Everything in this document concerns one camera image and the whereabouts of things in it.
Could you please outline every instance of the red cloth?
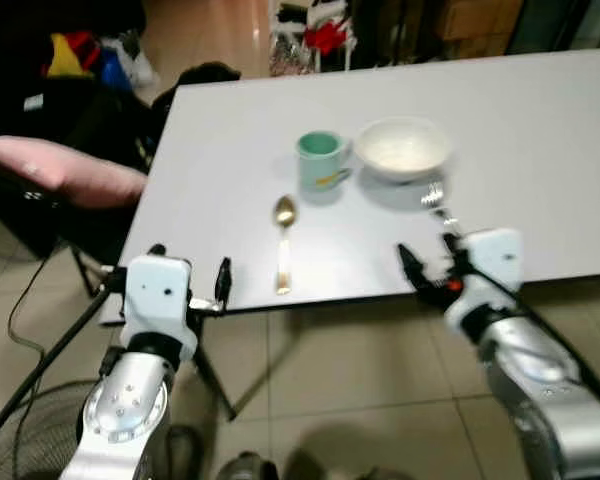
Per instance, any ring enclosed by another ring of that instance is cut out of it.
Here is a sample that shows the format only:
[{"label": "red cloth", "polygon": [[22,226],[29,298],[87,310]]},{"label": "red cloth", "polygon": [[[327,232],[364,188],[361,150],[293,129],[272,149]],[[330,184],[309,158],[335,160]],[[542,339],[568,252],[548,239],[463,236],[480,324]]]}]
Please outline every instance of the red cloth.
[{"label": "red cloth", "polygon": [[100,47],[91,32],[65,33],[65,38],[83,69],[89,70],[100,56]]},{"label": "red cloth", "polygon": [[347,40],[347,32],[338,30],[340,25],[327,22],[318,30],[307,29],[304,32],[304,41],[307,46],[318,48],[322,55],[328,55]]}]

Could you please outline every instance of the tiled floor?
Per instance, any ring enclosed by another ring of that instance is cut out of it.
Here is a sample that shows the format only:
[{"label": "tiled floor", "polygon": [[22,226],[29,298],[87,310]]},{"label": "tiled floor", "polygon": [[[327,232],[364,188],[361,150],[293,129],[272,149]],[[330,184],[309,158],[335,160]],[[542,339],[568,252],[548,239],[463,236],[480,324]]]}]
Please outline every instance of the tiled floor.
[{"label": "tiled floor", "polygon": [[[266,74],[265,0],[147,0],[147,11],[143,43],[161,82],[143,98],[205,60],[225,61],[246,78]],[[8,312],[36,264],[1,225],[0,257],[1,406],[36,360],[6,337]],[[535,285],[524,294],[600,374],[600,280]],[[87,303],[70,255],[60,252],[21,308],[17,329],[48,346]],[[117,333],[87,327],[45,385],[94,376]],[[227,424],[194,369],[180,370],[172,416],[202,431],[205,478],[244,450],[273,459],[285,479],[353,479],[376,465],[414,479],[526,478],[472,349],[412,299],[209,321],[204,341],[241,407]]]}]

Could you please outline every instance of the mint green mug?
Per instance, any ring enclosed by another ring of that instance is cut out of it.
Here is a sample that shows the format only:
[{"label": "mint green mug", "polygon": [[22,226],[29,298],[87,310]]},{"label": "mint green mug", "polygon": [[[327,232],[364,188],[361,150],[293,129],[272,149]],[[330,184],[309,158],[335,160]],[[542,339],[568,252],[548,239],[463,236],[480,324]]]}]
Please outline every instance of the mint green mug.
[{"label": "mint green mug", "polygon": [[348,142],[333,132],[309,132],[296,142],[299,158],[300,183],[309,190],[328,190],[344,178],[351,170],[342,168]]}]

